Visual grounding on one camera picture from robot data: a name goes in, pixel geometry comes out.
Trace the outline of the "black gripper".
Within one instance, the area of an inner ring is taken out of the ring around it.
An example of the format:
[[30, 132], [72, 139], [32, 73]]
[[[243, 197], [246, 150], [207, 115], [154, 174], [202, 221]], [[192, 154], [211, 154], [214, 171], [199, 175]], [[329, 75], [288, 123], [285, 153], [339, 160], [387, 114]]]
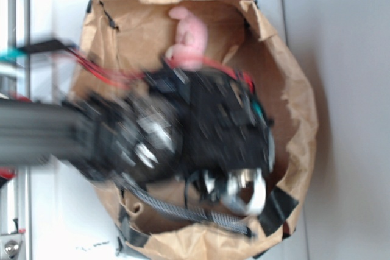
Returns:
[[241, 72], [163, 68], [146, 76], [175, 109], [183, 135], [180, 167], [200, 199], [235, 214], [259, 214], [275, 164], [269, 119]]

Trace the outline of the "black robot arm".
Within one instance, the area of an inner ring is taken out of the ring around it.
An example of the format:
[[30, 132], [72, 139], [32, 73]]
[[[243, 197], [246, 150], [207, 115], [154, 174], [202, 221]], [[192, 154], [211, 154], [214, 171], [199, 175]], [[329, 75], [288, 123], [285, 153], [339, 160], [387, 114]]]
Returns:
[[61, 105], [1, 100], [1, 166], [69, 161], [92, 181], [127, 189], [179, 177], [200, 199], [259, 214], [274, 140], [263, 107], [240, 72], [163, 68], [144, 94], [91, 93]]

